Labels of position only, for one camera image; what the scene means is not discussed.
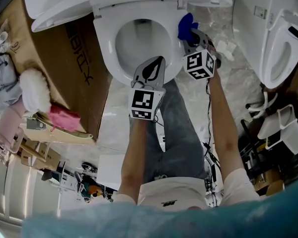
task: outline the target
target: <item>blue jeans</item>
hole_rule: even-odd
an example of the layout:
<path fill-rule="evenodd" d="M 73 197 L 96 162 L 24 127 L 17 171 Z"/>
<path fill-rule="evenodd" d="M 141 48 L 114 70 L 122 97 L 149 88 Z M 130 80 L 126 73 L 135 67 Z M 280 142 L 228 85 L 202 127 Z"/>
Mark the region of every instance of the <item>blue jeans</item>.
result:
<path fill-rule="evenodd" d="M 147 124 L 147 155 L 144 183 L 155 177 L 193 177 L 204 179 L 203 147 L 189 118 L 175 80 L 164 84 L 166 89 L 160 111 L 164 123 L 165 152 L 156 133 L 156 123 Z"/>

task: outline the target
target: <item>tiled floor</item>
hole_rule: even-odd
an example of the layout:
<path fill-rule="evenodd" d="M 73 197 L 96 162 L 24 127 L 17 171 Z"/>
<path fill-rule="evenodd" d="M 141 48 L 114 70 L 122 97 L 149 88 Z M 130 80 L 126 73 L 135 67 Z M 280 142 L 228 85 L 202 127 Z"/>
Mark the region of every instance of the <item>tiled floor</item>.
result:
<path fill-rule="evenodd" d="M 219 41 L 232 42 L 232 8 L 201 8 L 190 7 L 194 18 L 199 22 L 200 29 L 213 40 L 215 47 Z M 248 68 L 248 64 L 238 47 L 233 52 L 234 61 L 224 59 L 219 70 L 222 85 L 231 112 L 241 131 L 240 120 L 247 116 L 245 104 L 261 98 L 259 79 Z M 207 136 L 208 95 L 205 92 L 206 81 L 193 81 L 183 71 L 176 77 L 176 82 L 188 109 L 188 113 L 201 141 Z M 102 154 L 122 154 L 126 151 L 129 137 L 128 120 L 129 87 L 113 79 L 103 119 L 99 139 L 94 146 L 53 144 L 51 147 L 68 159 L 68 166 L 75 169 L 82 161 L 97 165 Z M 160 140 L 163 127 L 157 124 Z"/>

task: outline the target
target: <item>t-shirt logo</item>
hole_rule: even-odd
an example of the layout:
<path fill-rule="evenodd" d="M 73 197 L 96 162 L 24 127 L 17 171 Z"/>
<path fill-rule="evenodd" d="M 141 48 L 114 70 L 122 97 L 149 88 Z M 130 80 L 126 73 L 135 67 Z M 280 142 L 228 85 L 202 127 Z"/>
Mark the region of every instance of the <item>t-shirt logo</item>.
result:
<path fill-rule="evenodd" d="M 163 204 L 163 207 L 166 207 L 166 206 L 169 206 L 169 205 L 174 205 L 176 200 L 173 200 L 173 201 L 169 201 L 169 202 L 164 202 L 162 203 Z"/>

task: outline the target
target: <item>white t-shirt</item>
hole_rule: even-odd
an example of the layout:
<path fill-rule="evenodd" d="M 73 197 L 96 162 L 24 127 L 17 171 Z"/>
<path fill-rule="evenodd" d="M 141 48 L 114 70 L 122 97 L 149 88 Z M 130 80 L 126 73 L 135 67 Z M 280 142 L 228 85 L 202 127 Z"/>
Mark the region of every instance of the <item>white t-shirt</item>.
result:
<path fill-rule="evenodd" d="M 173 177 L 143 184 L 140 188 L 138 205 L 153 206 L 163 211 L 175 212 L 190 207 L 208 209 L 205 201 L 204 180 L 190 177 Z M 127 195 L 118 194 L 115 202 L 135 201 Z M 257 201 L 259 195 L 250 182 L 245 169 L 234 170 L 224 181 L 224 196 L 221 205 L 232 205 L 246 201 Z"/>

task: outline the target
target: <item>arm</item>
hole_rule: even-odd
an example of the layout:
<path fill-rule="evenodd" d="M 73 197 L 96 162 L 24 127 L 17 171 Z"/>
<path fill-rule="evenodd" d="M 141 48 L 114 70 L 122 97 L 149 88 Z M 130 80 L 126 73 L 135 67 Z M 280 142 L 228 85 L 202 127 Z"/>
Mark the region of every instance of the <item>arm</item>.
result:
<path fill-rule="evenodd" d="M 225 181 L 232 171 L 244 169 L 244 165 L 238 150 L 237 128 L 217 71 L 210 79 L 210 91 L 215 149 L 221 164 L 222 178 Z"/>
<path fill-rule="evenodd" d="M 118 194 L 130 196 L 136 204 L 143 184 L 147 145 L 147 121 L 136 119 L 131 129 L 129 145 L 121 168 Z"/>

